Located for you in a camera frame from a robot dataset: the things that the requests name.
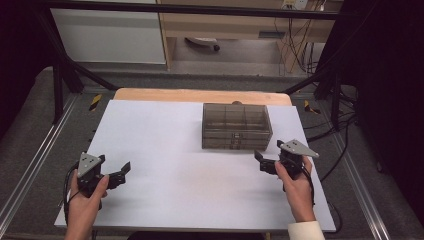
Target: white table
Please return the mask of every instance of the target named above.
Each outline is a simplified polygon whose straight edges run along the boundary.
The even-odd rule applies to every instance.
[[[282,183],[259,171],[253,151],[201,148],[202,103],[112,100],[89,154],[105,154],[102,173],[131,161],[127,183],[109,191],[97,228],[158,231],[276,232],[294,222]],[[273,137],[306,144],[295,107],[269,105]],[[324,231],[335,225],[317,177],[314,211]],[[60,211],[56,226],[66,226]]]

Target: white surface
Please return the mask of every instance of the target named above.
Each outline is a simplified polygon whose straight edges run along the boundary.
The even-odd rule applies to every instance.
[[[52,9],[52,14],[66,52],[75,61],[165,64],[156,13]]]
[[[282,183],[259,171],[250,150],[203,150],[202,103],[110,101],[88,153],[106,155],[102,173],[131,161],[127,182],[103,200],[95,226],[187,231],[279,231],[294,219]],[[295,107],[268,106],[273,137],[306,144]],[[335,230],[321,184],[312,172],[315,214]],[[59,213],[56,226],[65,226]]]

